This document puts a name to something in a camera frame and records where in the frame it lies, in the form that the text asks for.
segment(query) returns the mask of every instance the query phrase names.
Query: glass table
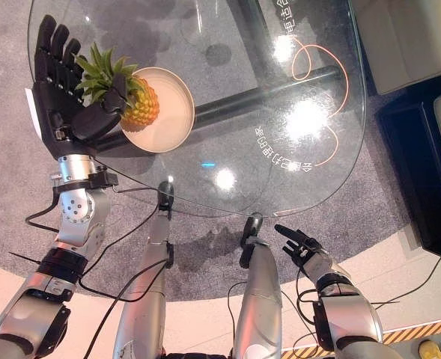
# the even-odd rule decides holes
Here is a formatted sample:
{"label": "glass table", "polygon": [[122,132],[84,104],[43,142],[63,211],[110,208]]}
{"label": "glass table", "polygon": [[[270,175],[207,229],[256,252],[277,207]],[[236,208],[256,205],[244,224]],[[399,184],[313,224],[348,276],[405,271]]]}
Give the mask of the glass table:
{"label": "glass table", "polygon": [[139,67],[177,74],[195,102],[189,137],[167,153],[133,146],[119,127],[98,158],[175,196],[265,217],[300,212],[348,178],[362,145],[365,84],[348,1],[34,0],[82,44],[115,47]]}

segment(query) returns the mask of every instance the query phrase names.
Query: striped floor edge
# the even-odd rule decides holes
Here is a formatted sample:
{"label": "striped floor edge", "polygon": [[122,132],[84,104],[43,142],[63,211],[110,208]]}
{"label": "striped floor edge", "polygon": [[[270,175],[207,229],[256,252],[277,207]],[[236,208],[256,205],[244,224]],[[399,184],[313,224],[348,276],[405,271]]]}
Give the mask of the striped floor edge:
{"label": "striped floor edge", "polygon": [[[389,345],[440,333],[441,320],[437,320],[435,322],[384,331],[383,343]],[[318,346],[302,346],[295,349],[295,352],[291,349],[283,351],[282,359],[315,358],[323,357],[326,355],[333,355],[333,353],[327,352]]]}

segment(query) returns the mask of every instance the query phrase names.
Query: white floor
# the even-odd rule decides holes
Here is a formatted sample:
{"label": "white floor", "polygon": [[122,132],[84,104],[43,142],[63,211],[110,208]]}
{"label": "white floor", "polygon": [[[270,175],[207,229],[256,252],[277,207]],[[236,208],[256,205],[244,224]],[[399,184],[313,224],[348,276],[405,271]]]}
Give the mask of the white floor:
{"label": "white floor", "polygon": [[[372,248],[343,262],[356,285],[370,301],[385,301],[418,286],[429,275],[437,256],[420,248],[411,249],[409,227],[395,233]],[[0,269],[0,312],[22,283],[23,278]],[[301,290],[312,288],[302,279]],[[294,282],[282,285],[282,289],[293,299]],[[231,298],[231,307],[237,318],[241,296]],[[82,358],[111,300],[74,295],[67,306],[72,310],[69,329],[64,342],[49,358]],[[309,304],[303,306],[311,316]],[[290,348],[294,341],[307,333],[296,312],[284,300],[283,346]],[[401,299],[398,304],[389,304],[379,309],[384,329],[441,319],[441,262],[434,276],[418,292]],[[91,358],[111,358],[117,323],[121,314],[118,305],[106,322]],[[207,352],[227,355],[232,346],[231,320],[226,298],[208,301],[174,302],[167,304],[164,346],[167,352]],[[305,338],[297,346],[313,343]]]}

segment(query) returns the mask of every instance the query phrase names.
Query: plate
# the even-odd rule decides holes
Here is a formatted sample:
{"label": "plate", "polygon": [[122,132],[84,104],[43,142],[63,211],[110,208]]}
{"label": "plate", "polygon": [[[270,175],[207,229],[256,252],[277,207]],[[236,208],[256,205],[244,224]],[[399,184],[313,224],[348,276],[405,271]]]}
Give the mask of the plate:
{"label": "plate", "polygon": [[172,71],[145,67],[133,73],[147,80],[159,99],[155,121],[137,132],[122,129],[130,142],[143,150],[162,153],[179,147],[189,136],[195,117],[192,94]]}

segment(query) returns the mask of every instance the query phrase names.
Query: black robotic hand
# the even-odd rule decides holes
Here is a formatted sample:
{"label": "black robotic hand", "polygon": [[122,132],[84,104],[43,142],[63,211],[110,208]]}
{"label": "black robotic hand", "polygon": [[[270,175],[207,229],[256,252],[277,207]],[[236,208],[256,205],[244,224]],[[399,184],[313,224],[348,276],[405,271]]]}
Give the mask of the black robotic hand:
{"label": "black robotic hand", "polygon": [[309,266],[308,263],[315,262],[315,267],[318,265],[330,267],[332,265],[332,259],[315,238],[307,236],[301,230],[291,230],[280,224],[275,225],[275,230],[291,239],[291,241],[287,241],[289,247],[284,246],[282,249],[308,278],[314,280],[317,277],[317,268],[311,268],[312,266]]}
{"label": "black robotic hand", "polygon": [[70,154],[95,156],[94,141],[110,131],[126,108],[127,84],[124,75],[115,74],[102,102],[85,107],[82,68],[74,55],[80,50],[77,39],[69,37],[65,25],[57,28],[46,15],[39,27],[34,56],[35,82],[32,88],[42,142],[55,159]]}

